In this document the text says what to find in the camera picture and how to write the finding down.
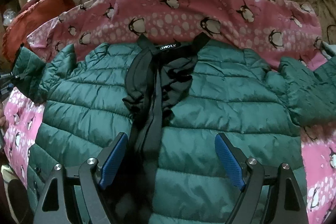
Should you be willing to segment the dark green puffer jacket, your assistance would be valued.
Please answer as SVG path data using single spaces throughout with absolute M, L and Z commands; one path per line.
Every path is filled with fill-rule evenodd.
M 205 34 L 177 45 L 104 43 L 83 61 L 72 44 L 49 63 L 22 47 L 13 74 L 45 105 L 29 150 L 31 208 L 56 164 L 82 164 L 124 132 L 125 158 L 106 190 L 119 223 L 225 222 L 239 192 L 215 151 L 218 134 L 260 164 L 288 163 L 306 194 L 301 130 L 335 121 L 335 59 L 312 71 L 283 57 L 273 70 Z

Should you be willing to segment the red ruffled pillow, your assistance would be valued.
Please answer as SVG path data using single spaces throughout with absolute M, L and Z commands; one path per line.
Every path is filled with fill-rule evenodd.
M 73 0 L 30 0 L 10 23 L 2 37 L 2 55 L 13 63 L 21 45 L 28 46 L 26 37 L 45 22 L 75 7 Z

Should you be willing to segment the pink penguin fleece blanket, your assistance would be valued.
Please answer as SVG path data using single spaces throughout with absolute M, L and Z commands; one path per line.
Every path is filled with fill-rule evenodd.
M 72 44 L 78 61 L 101 44 L 135 43 L 144 36 L 156 46 L 192 42 L 198 35 L 255 51 L 273 70 L 283 57 L 301 61 L 317 49 L 319 23 L 313 9 L 286 0 L 91 0 L 42 24 L 28 46 L 49 63 Z M 307 188 L 310 210 L 326 210 L 335 178 Z

